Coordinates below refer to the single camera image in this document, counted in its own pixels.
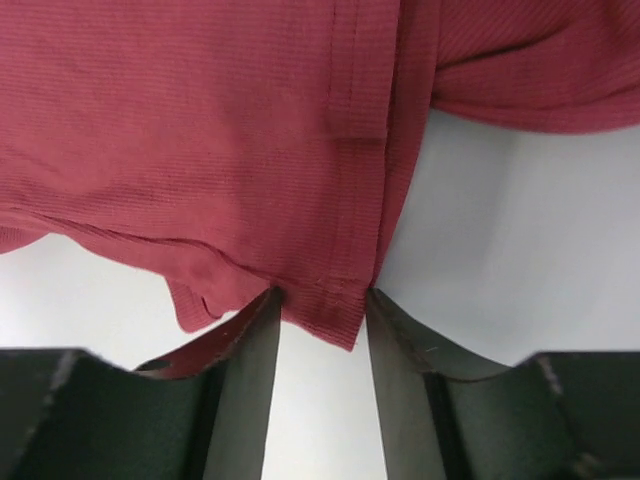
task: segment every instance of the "white surface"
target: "white surface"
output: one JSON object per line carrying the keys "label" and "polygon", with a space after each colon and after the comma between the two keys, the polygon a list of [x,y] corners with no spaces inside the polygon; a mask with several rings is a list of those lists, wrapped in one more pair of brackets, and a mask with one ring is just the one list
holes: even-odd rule
{"label": "white surface", "polygon": [[82,346],[125,368],[186,343],[158,275],[48,235],[0,255],[0,346]]}
{"label": "white surface", "polygon": [[640,349],[640,128],[534,135],[431,115],[380,286],[514,364]]}
{"label": "white surface", "polygon": [[366,331],[349,354],[283,324],[263,480],[384,480]]}

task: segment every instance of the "red shirt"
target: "red shirt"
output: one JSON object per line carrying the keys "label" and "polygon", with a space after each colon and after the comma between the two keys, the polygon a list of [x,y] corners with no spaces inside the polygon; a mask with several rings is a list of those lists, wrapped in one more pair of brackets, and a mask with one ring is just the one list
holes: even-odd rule
{"label": "red shirt", "polygon": [[639,123],[640,4],[3,2],[0,252],[55,232],[157,272],[188,331],[279,285],[350,348],[430,107]]}

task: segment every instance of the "ribbed fabric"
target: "ribbed fabric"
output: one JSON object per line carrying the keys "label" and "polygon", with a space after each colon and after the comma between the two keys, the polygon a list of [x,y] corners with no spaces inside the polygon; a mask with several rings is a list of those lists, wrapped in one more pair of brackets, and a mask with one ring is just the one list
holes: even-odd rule
{"label": "ribbed fabric", "polygon": [[3,2],[0,252],[55,232],[157,272],[188,331],[279,285],[351,348],[430,105],[639,123],[640,4]]}

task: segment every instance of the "shirt sleeve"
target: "shirt sleeve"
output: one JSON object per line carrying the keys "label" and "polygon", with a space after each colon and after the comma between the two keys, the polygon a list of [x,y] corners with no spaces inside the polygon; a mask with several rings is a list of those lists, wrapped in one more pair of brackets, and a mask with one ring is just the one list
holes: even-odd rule
{"label": "shirt sleeve", "polygon": [[444,1],[431,105],[484,123],[592,133],[640,123],[640,2]]}

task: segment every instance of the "shirt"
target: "shirt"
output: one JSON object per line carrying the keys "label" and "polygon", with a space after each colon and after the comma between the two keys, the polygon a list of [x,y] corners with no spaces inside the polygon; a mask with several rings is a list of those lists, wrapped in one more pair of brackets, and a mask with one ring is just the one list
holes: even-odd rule
{"label": "shirt", "polygon": [[277,285],[351,348],[429,108],[640,122],[633,0],[0,8],[0,252],[54,232],[161,274],[187,331]]}

